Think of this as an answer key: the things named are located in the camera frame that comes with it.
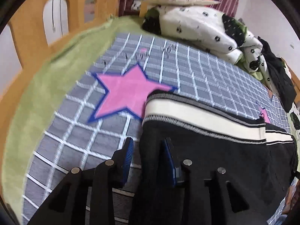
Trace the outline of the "person's hand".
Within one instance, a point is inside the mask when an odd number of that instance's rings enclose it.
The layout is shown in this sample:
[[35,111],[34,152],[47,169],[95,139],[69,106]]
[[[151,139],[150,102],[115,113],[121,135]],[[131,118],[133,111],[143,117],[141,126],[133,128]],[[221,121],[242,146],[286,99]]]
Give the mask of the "person's hand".
[[299,179],[295,177],[294,181],[295,183],[288,189],[287,196],[285,197],[283,214],[288,214],[299,199]]

